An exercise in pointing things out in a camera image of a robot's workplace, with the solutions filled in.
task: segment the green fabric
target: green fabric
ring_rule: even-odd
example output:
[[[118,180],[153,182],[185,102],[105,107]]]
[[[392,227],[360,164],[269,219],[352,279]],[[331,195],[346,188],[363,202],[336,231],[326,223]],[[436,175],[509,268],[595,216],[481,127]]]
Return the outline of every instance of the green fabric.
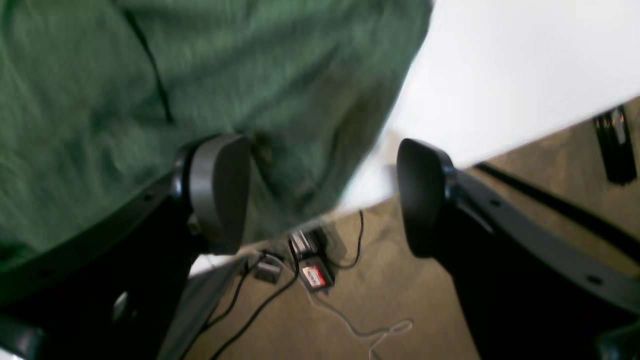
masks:
[[[428,0],[0,0],[0,271],[100,221],[213,133],[252,142],[244,241],[327,211],[430,11]]]

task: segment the floor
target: floor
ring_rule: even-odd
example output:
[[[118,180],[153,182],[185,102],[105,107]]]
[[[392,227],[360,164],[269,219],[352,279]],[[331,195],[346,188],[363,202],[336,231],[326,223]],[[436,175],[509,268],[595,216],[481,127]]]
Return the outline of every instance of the floor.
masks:
[[[640,100],[627,104],[627,117],[638,149]],[[640,222],[636,221],[640,181],[625,187],[607,182],[591,122],[499,156],[491,163],[598,213],[640,238]],[[536,223],[623,274],[640,277],[637,264],[602,240],[523,195],[470,172]],[[366,209],[364,221],[360,262],[352,270],[338,273],[335,288],[321,298],[363,332],[389,327],[406,318],[413,320],[411,331],[391,336],[376,348],[381,359],[478,359],[451,278],[436,261],[411,255],[398,199]],[[358,215],[338,219],[329,230],[341,241],[332,255],[348,262],[356,252]],[[291,273],[283,276],[288,279]],[[278,286],[285,281],[281,279]],[[249,278],[234,311],[203,334],[186,359],[210,358],[275,290],[276,286]],[[225,295],[219,309],[226,309],[232,292]],[[312,307],[298,283],[265,308],[221,359],[367,359],[369,344],[354,338],[340,320]]]

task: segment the white cable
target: white cable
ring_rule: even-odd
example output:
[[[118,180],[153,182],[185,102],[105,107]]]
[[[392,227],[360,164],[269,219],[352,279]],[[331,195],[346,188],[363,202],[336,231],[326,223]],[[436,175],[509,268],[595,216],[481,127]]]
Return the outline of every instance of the white cable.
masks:
[[[278,263],[280,263],[280,265],[282,265],[282,267],[288,269],[289,271],[291,271],[291,269],[289,267],[287,267],[282,260],[278,259],[277,257],[270,255],[270,254],[266,254],[268,258],[274,259],[275,261],[277,261]],[[316,296],[313,296],[309,293],[309,291],[307,290],[307,288],[305,287],[305,293],[307,294],[307,297],[309,298],[309,302],[311,302],[311,305],[317,309],[326,311],[327,313],[330,313],[333,316],[336,316],[337,318],[339,318],[340,320],[342,320],[342,322],[344,322],[345,325],[347,325],[347,329],[349,329],[349,332],[351,332],[351,334],[353,336],[355,336],[356,338],[360,339],[360,340],[368,340],[371,339],[375,336],[379,336],[378,339],[376,339],[376,341],[374,341],[371,346],[369,347],[369,360],[373,360],[373,359],[377,359],[378,355],[375,352],[375,347],[377,347],[378,345],[380,345],[380,343],[386,339],[387,337],[389,337],[390,335],[398,335],[398,334],[402,334],[404,332],[407,332],[409,330],[411,330],[413,328],[413,320],[411,319],[404,319],[401,320],[399,322],[397,322],[395,325],[389,327],[389,328],[383,328],[383,329],[378,329],[378,330],[374,330],[368,333],[365,332],[361,332],[358,331],[355,327],[353,327],[353,325],[351,324],[351,322],[349,321],[349,319],[344,316],[344,314],[342,314],[340,311],[338,311],[337,309],[335,309],[331,304],[325,302],[322,299],[319,299]],[[316,302],[314,302],[314,298],[322,303],[322,306],[319,304],[316,304]]]

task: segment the sticker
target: sticker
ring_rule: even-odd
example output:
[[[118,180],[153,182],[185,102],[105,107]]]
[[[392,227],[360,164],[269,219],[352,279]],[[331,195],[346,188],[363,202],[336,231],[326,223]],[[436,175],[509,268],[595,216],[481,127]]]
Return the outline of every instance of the sticker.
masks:
[[[312,288],[324,286],[324,278],[322,277],[322,274],[320,274],[320,269],[318,269],[317,266],[308,266],[303,268],[302,273],[305,274],[305,277]]]

